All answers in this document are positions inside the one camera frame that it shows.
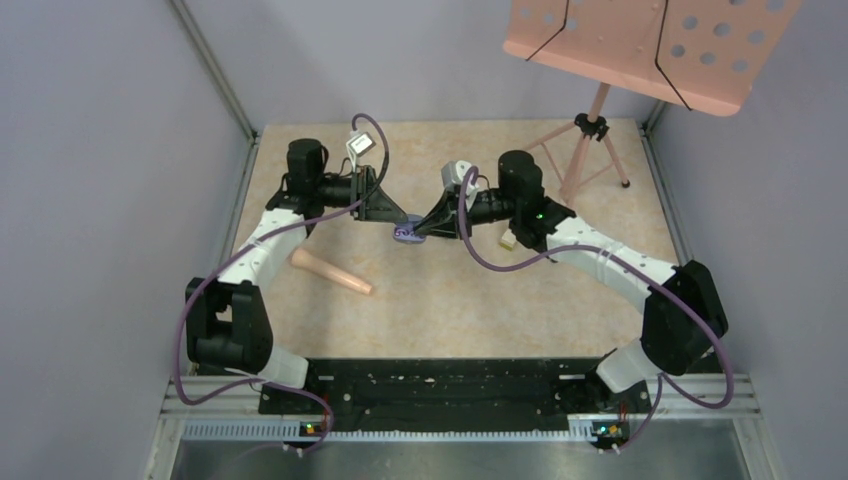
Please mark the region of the grey earbud charging case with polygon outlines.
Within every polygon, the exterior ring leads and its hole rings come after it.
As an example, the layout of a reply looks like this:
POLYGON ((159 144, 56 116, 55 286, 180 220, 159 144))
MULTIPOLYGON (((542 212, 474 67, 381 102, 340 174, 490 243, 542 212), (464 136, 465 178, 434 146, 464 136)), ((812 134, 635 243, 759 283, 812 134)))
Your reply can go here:
POLYGON ((409 214, 405 222, 394 224, 392 238, 394 241, 407 245, 420 245, 426 241, 425 236, 414 232, 415 227, 423 220, 420 215, 409 214))

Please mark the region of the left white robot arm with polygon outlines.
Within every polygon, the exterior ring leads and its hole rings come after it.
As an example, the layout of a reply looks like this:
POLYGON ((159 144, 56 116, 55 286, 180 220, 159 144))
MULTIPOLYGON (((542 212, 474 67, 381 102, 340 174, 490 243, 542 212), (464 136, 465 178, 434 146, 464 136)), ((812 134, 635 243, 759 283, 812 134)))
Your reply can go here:
POLYGON ((262 291, 308 238, 326 209, 361 221, 401 223, 404 210, 378 185, 371 166, 347 175, 326 172, 327 148, 317 139, 290 142, 288 170, 260 221, 228 264, 186 288, 186 353, 199 365, 284 385, 283 401, 297 413, 319 404, 309 363, 276 344, 262 291))

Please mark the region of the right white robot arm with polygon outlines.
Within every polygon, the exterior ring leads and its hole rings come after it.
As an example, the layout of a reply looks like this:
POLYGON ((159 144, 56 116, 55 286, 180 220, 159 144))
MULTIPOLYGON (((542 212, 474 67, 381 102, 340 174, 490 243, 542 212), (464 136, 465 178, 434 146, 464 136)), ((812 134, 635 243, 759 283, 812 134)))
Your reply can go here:
POLYGON ((474 226, 505 221, 516 241, 535 251, 533 262, 575 267, 641 314, 640 336, 606 355, 587 376, 586 397, 594 409, 614 411, 630 387, 662 374, 681 376, 708 351, 727 365, 720 340, 728 322, 702 263, 674 265, 603 234, 546 195, 543 172, 526 151, 499 157, 494 188, 482 189, 478 168, 465 161, 447 163, 441 175, 443 195, 414 226, 416 235, 468 242, 474 226))

